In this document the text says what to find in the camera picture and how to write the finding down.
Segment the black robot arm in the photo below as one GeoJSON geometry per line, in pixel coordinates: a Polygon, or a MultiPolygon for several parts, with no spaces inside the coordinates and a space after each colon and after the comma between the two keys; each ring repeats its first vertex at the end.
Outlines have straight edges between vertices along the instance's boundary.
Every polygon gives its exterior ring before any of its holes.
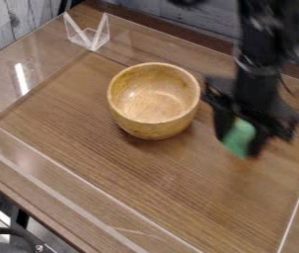
{"type": "Polygon", "coordinates": [[[202,100],[213,108],[216,135],[241,158],[259,157],[273,138],[292,141],[299,113],[284,100],[281,72],[299,61],[299,0],[239,0],[237,75],[205,78],[202,100]]]}

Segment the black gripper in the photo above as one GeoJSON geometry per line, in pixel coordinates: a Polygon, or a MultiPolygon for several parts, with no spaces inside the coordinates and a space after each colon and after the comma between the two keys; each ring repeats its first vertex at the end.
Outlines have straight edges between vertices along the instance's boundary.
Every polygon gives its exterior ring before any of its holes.
{"type": "Polygon", "coordinates": [[[233,79],[209,77],[205,79],[202,100],[214,109],[216,135],[220,140],[233,128],[237,118],[256,127],[256,137],[249,145],[249,157],[257,158],[275,137],[292,141],[299,125],[299,114],[280,95],[260,101],[256,95],[236,97],[237,83],[233,79]]]}

